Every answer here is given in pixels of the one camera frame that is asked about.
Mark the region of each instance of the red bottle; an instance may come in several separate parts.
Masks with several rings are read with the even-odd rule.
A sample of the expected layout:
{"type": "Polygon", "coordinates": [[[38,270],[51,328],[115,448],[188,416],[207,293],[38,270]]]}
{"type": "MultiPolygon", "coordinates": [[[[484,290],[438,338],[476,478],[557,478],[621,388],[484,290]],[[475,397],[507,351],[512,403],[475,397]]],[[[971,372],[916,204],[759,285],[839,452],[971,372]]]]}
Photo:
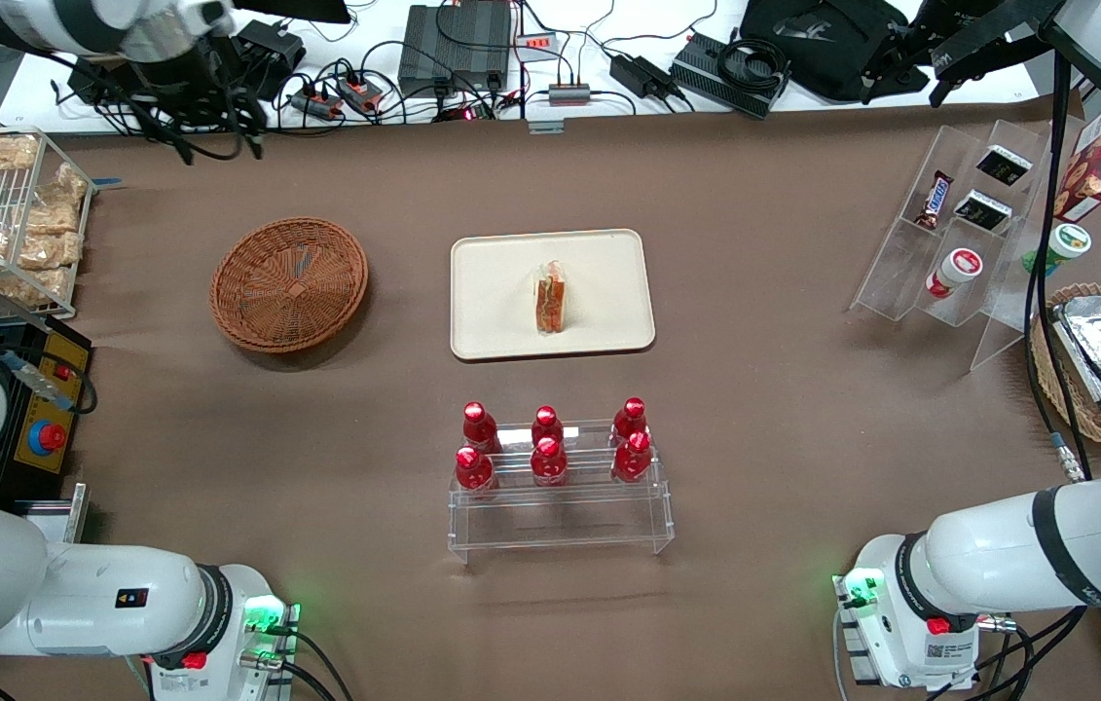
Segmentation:
{"type": "Polygon", "coordinates": [[[633,434],[615,449],[615,464],[611,465],[611,475],[622,482],[640,482],[644,471],[653,462],[653,448],[650,435],[644,431],[633,434]]]}
{"type": "Polygon", "coordinates": [[[634,396],[615,414],[615,423],[611,426],[611,445],[621,443],[625,436],[644,434],[645,427],[644,402],[634,396]]]}
{"type": "Polygon", "coordinates": [[[567,454],[563,452],[563,443],[553,435],[537,440],[533,457],[528,458],[533,468],[533,482],[537,486],[562,486],[567,484],[567,454]]]}
{"type": "Polygon", "coordinates": [[[559,414],[555,413],[554,407],[541,407],[537,409],[537,418],[533,418],[533,445],[537,445],[547,435],[563,443],[563,421],[559,421],[559,414]]]}
{"type": "Polygon", "coordinates": [[[487,492],[498,488],[498,473],[493,471],[493,462],[471,445],[465,445],[456,452],[456,480],[468,492],[487,492]]]}
{"type": "Polygon", "coordinates": [[[465,439],[479,452],[502,452],[498,442],[498,421],[480,402],[469,402],[465,407],[465,439]]]}

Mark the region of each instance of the white desk surface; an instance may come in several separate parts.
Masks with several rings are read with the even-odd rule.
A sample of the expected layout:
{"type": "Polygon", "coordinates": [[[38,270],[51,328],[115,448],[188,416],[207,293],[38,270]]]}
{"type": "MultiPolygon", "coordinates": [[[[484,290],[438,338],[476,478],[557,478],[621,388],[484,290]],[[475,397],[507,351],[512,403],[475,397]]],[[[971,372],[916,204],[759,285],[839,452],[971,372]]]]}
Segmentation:
{"type": "MultiPolygon", "coordinates": [[[[338,57],[346,57],[359,67],[359,59],[368,48],[380,41],[403,39],[404,25],[407,23],[407,7],[411,4],[435,4],[437,0],[359,0],[356,4],[359,18],[358,26],[351,30],[350,25],[329,25],[329,23],[316,23],[326,36],[336,39],[351,30],[350,34],[336,43],[328,43],[323,34],[309,25],[308,22],[296,20],[291,24],[290,31],[301,35],[307,48],[304,63],[298,70],[315,75],[320,67],[338,57]]],[[[631,36],[635,34],[657,34],[668,35],[671,32],[688,26],[688,23],[702,14],[708,13],[711,0],[613,0],[615,11],[599,25],[593,26],[592,34],[599,40],[607,40],[612,36],[631,36]]],[[[903,13],[912,18],[918,11],[919,0],[892,0],[892,3],[901,9],[903,13]]],[[[609,8],[609,0],[531,0],[532,7],[538,17],[550,26],[562,30],[584,29],[587,23],[602,17],[609,8]]],[[[740,25],[746,0],[719,0],[719,11],[707,20],[697,23],[697,31],[707,36],[727,41],[733,28],[740,25]]],[[[240,10],[235,13],[236,23],[241,29],[247,25],[248,20],[262,19],[269,22],[276,22],[279,18],[269,14],[244,12],[240,10]]],[[[525,31],[536,31],[535,21],[531,13],[525,13],[525,31]]],[[[652,59],[656,65],[669,67],[672,58],[679,52],[679,47],[688,36],[689,32],[679,35],[678,39],[640,39],[622,41],[613,44],[618,48],[632,55],[641,55],[652,59]]],[[[576,54],[580,50],[582,37],[573,35],[564,55],[576,67],[576,54]]],[[[397,79],[397,68],[400,62],[400,45],[386,45],[378,48],[369,57],[366,68],[381,72],[391,79],[397,79]]],[[[555,83],[555,63],[539,62],[526,64],[532,76],[531,92],[537,89],[545,89],[546,85],[555,83]]],[[[582,66],[578,68],[578,79],[585,80],[591,89],[613,89],[617,92],[625,92],[609,76],[609,58],[604,57],[598,46],[590,41],[585,46],[582,55],[582,66]]],[[[927,75],[933,75],[929,68],[923,68],[927,75]]],[[[78,98],[66,99],[61,106],[55,106],[55,95],[48,87],[48,80],[56,80],[57,85],[65,89],[65,83],[69,79],[69,68],[48,62],[46,58],[26,56],[18,68],[18,74],[12,80],[9,92],[1,105],[0,121],[9,125],[34,124],[48,133],[111,133],[113,128],[105,122],[99,114],[92,111],[90,106],[86,106],[78,98]]],[[[295,89],[297,80],[292,80],[287,89],[295,89]]],[[[920,94],[897,95],[897,97],[880,97],[870,102],[871,107],[896,107],[896,106],[926,106],[929,91],[936,86],[931,80],[926,89],[920,94]]],[[[511,56],[511,68],[508,76],[506,91],[519,88],[519,65],[515,62],[514,53],[511,56]]],[[[1003,70],[992,72],[982,80],[969,80],[959,89],[952,91],[947,98],[947,103],[999,103],[1018,102],[1023,99],[1038,97],[1035,85],[1031,83],[1026,68],[1018,65],[1003,70]]],[[[634,99],[639,114],[666,114],[667,108],[656,99],[634,99]]],[[[393,103],[395,98],[389,98],[386,106],[393,103]]],[[[709,99],[695,97],[689,94],[694,107],[700,112],[723,112],[727,107],[711,102],[709,99]]],[[[415,112],[417,108],[433,106],[433,98],[413,97],[407,100],[408,110],[415,112]]],[[[671,105],[676,111],[687,111],[687,107],[678,102],[678,98],[672,98],[671,105]]],[[[270,114],[270,123],[275,123],[273,108],[265,103],[265,111],[270,114]]],[[[776,111],[803,111],[803,110],[836,110],[837,108],[861,108],[858,103],[848,106],[837,106],[816,97],[808,89],[800,88],[795,83],[787,86],[783,97],[777,100],[776,111]]],[[[621,116],[631,114],[631,107],[620,97],[595,97],[589,106],[580,107],[549,107],[545,97],[537,97],[528,103],[526,108],[527,120],[562,120],[568,117],[586,116],[621,116]]],[[[412,117],[411,122],[429,121],[433,110],[425,110],[418,116],[412,117]]],[[[519,119],[519,108],[513,107],[501,114],[501,119],[519,119]]],[[[386,116],[389,123],[402,123],[399,112],[386,116]]],[[[283,124],[302,124],[302,113],[284,107],[282,111],[283,124]]],[[[318,122],[308,119],[309,125],[323,125],[328,122],[318,122]]],[[[356,117],[349,123],[367,124],[356,117]]]]}

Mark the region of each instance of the wicker basket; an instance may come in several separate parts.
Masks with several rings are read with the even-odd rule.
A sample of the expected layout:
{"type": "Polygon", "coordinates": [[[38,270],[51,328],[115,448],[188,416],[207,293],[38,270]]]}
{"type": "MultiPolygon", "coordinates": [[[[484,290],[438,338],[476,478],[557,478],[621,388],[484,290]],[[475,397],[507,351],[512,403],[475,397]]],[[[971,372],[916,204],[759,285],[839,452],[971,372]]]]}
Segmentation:
{"type": "Polygon", "coordinates": [[[368,259],[324,219],[282,219],[252,231],[212,274],[212,319],[236,346],[291,353],[326,341],[356,314],[368,259]]]}
{"type": "MultiPolygon", "coordinates": [[[[1062,305],[1075,297],[1088,297],[1092,296],[1092,294],[1101,294],[1101,284],[1071,284],[1053,294],[1047,299],[1047,307],[1051,309],[1051,307],[1062,305]]],[[[1037,317],[1031,325],[1031,337],[1036,339],[1043,338],[1043,327],[1040,327],[1037,317]]],[[[1053,360],[1047,354],[1047,347],[1042,341],[1034,342],[1032,347],[1034,347],[1035,368],[1038,371],[1038,385],[1044,387],[1044,395],[1051,401],[1054,407],[1056,407],[1056,412],[1061,414],[1061,418],[1068,421],[1068,417],[1065,414],[1065,403],[1061,401],[1061,390],[1057,385],[1056,374],[1053,370],[1053,360]]],[[[1071,366],[1071,360],[1067,359],[1065,350],[1057,351],[1056,355],[1061,361],[1061,368],[1068,369],[1071,366]]],[[[1091,401],[1091,393],[1089,393],[1088,387],[1082,386],[1082,382],[1077,377],[1076,373],[1066,372],[1066,381],[1068,386],[1070,386],[1070,396],[1073,398],[1073,408],[1077,412],[1077,416],[1079,416],[1079,426],[1082,427],[1082,435],[1094,440],[1097,443],[1101,443],[1101,409],[1091,401]]]]}

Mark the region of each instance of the emergency stop button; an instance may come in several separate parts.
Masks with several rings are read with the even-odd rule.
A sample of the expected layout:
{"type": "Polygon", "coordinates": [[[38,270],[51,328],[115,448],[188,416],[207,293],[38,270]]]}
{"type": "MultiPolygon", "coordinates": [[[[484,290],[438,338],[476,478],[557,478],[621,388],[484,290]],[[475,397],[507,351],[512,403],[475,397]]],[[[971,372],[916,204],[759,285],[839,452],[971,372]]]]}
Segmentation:
{"type": "Polygon", "coordinates": [[[26,445],[37,456],[52,456],[65,447],[65,427],[51,420],[39,420],[26,431],[26,445]]]}

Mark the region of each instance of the brown table covering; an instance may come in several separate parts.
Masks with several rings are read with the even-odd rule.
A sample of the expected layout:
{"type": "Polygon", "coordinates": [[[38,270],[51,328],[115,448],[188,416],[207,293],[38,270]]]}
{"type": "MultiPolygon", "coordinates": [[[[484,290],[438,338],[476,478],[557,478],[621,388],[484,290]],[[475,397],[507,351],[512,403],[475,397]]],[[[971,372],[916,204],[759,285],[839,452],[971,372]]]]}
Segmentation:
{"type": "MultiPolygon", "coordinates": [[[[1061,480],[1021,346],[968,373],[980,327],[844,310],[940,123],[982,138],[998,117],[1037,125],[1047,110],[574,120],[562,136],[355,129],[194,167],[138,140],[65,141],[87,173],[123,178],[97,201],[79,276],[73,324],[97,346],[100,407],[74,478],[95,490],[101,541],[261,570],[304,604],[358,701],[833,700],[831,573],[879,534],[1061,480]],[[208,281],[240,237],[288,216],[349,228],[372,281],[335,342],[261,359],[217,332],[208,281]],[[454,241],[608,227],[643,237],[652,348],[454,359],[454,241]],[[480,554],[466,568],[449,554],[462,404],[603,418],[631,394],[671,478],[677,537],[662,556],[480,554]]],[[[1051,289],[1101,283],[1101,211],[1086,226],[1097,244],[1051,289]]],[[[142,698],[120,660],[0,658],[0,683],[21,701],[142,698]]],[[[1101,700],[1098,612],[1027,698],[1101,700]]]]}

